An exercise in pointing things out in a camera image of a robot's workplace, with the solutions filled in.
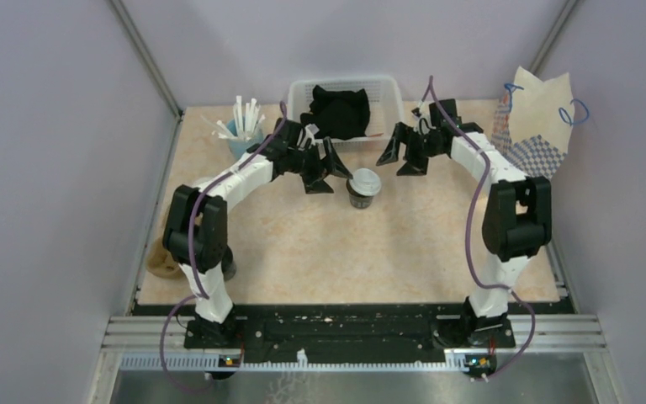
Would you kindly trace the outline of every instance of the white plastic basket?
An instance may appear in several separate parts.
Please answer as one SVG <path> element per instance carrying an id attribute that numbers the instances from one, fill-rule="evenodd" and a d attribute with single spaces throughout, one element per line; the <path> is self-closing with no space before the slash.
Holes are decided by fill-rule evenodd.
<path id="1" fill-rule="evenodd" d="M 365 130 L 366 137 L 349 141 L 334 139 L 339 152 L 356 152 L 368 149 L 382 149 L 387 146 L 395 124 L 405 120 L 402 97 L 397 82 L 390 76 L 368 76 L 354 78 L 333 78 L 324 80 L 298 80 L 289 89 L 290 120 L 300 122 L 300 115 L 310 110 L 313 88 L 318 85 L 329 91 L 358 91 L 365 89 L 370 103 L 370 123 Z"/>

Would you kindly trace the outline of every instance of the beige table surface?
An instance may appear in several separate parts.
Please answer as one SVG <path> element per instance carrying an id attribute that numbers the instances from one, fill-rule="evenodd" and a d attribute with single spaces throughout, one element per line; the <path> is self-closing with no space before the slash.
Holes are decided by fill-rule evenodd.
<path id="1" fill-rule="evenodd" d="M 490 133 L 495 100 L 458 102 L 464 122 Z M 405 111 L 414 108 L 405 103 Z M 263 107 L 270 133 L 280 116 L 277 105 Z M 226 122 L 231 106 L 192 107 L 184 116 L 165 197 L 166 209 L 182 183 L 214 176 L 234 157 L 225 141 L 211 135 L 201 120 Z M 445 156 L 430 159 L 425 177 L 396 177 L 396 164 L 375 167 L 379 151 L 340 152 L 351 172 L 372 168 L 382 191 L 368 209 L 348 202 L 345 182 L 329 177 L 334 194 L 306 195 L 300 177 L 291 173 L 255 190 L 229 217 L 229 244 L 238 267 L 226 283 L 240 304 L 336 304 L 461 302 L 474 289 L 464 258 L 464 223 L 474 192 L 472 177 Z M 485 247 L 481 221 L 486 199 L 474 218 L 474 262 L 481 267 Z M 161 235 L 163 211 L 155 231 Z M 558 301 L 545 251 L 530 262 L 516 291 L 530 301 Z M 146 273 L 138 302 L 173 304 L 191 295 L 188 282 Z"/>

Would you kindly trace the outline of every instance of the plastic lid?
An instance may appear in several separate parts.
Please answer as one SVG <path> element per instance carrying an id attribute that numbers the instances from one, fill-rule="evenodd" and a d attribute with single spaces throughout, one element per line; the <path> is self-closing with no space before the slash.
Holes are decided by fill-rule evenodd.
<path id="1" fill-rule="evenodd" d="M 359 168 L 352 174 L 350 188 L 362 196 L 375 196 L 382 188 L 380 177 L 373 170 Z"/>

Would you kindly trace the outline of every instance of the gift bag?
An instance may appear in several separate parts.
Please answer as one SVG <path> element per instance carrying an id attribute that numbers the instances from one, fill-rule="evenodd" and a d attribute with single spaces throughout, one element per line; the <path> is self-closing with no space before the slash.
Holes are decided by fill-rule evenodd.
<path id="1" fill-rule="evenodd" d="M 568 155 L 571 129 L 588 109 L 570 91 L 569 74 L 542 81 L 519 67 L 499 101 L 491 143 L 506 160 L 533 177 L 551 178 Z M 574 122 L 575 104 L 586 117 Z"/>

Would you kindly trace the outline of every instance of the white wall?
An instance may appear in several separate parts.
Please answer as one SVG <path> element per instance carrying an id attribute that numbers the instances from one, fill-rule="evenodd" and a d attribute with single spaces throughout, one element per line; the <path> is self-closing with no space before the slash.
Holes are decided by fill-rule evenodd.
<path id="1" fill-rule="evenodd" d="M 85 399 L 172 125 L 105 1 L 0 1 L 0 403 Z"/>
<path id="2" fill-rule="evenodd" d="M 383 73 L 405 99 L 493 98 L 564 0 L 125 0 L 182 106 L 284 99 L 293 80 Z"/>
<path id="3" fill-rule="evenodd" d="M 543 76 L 561 72 L 592 118 L 553 178 L 556 240 L 629 395 L 646 402 L 646 2 L 584 2 Z"/>

